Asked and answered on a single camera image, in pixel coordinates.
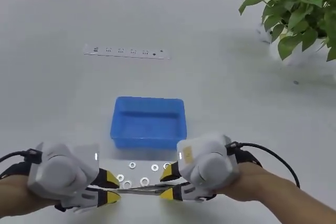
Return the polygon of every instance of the white tabletop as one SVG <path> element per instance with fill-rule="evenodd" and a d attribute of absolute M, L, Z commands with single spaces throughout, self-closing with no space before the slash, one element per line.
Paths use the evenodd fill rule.
<path fill-rule="evenodd" d="M 336 208 L 336 86 L 271 61 L 268 46 L 255 36 L 262 6 L 240 17 L 241 2 L 0 0 L 0 155 L 42 141 L 70 141 L 98 142 L 102 158 L 116 158 L 109 130 L 118 96 L 180 98 L 188 137 L 216 130 L 266 145 L 293 166 L 304 190 Z M 85 43 L 164 48 L 172 59 L 84 56 Z M 274 158 L 253 153 L 267 169 L 291 178 Z M 157 182 L 153 161 L 137 161 L 135 170 L 128 162 L 102 166 Z M 278 223 L 256 202 L 221 196 L 168 204 L 130 195 L 96 212 L 62 214 L 50 207 L 2 223 L 112 221 Z"/>

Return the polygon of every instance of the washer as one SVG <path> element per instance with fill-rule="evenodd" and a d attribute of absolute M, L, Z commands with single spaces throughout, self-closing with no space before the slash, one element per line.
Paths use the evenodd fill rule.
<path fill-rule="evenodd" d="M 130 164 L 128 165 L 129 168 L 134 169 L 137 166 L 137 164 L 135 162 L 130 162 Z"/>
<path fill-rule="evenodd" d="M 163 169 L 167 169 L 167 167 L 170 165 L 170 163 L 164 163 L 164 165 L 163 165 Z"/>
<path fill-rule="evenodd" d="M 126 180 L 123 184 L 122 184 L 122 188 L 123 189 L 129 189 L 132 187 L 132 181 L 130 180 Z"/>
<path fill-rule="evenodd" d="M 157 172 L 159 170 L 159 166 L 157 164 L 152 165 L 152 171 Z"/>
<path fill-rule="evenodd" d="M 119 174 L 118 176 L 117 176 L 117 180 L 119 181 L 119 182 L 123 182 L 124 181 L 124 175 L 122 175 L 122 174 Z"/>
<path fill-rule="evenodd" d="M 149 185 L 149 179 L 147 177 L 143 177 L 141 180 L 140 180 L 140 185 L 141 186 L 148 186 Z"/>

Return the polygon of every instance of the electrical outlet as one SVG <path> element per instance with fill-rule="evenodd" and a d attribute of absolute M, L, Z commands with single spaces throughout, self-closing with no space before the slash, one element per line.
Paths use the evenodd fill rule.
<path fill-rule="evenodd" d="M 170 59 L 166 50 L 159 49 L 126 49 L 122 47 L 99 47 L 84 46 L 85 55 L 114 56 L 114 57 L 131 57 L 131 58 L 148 58 L 148 59 Z"/>

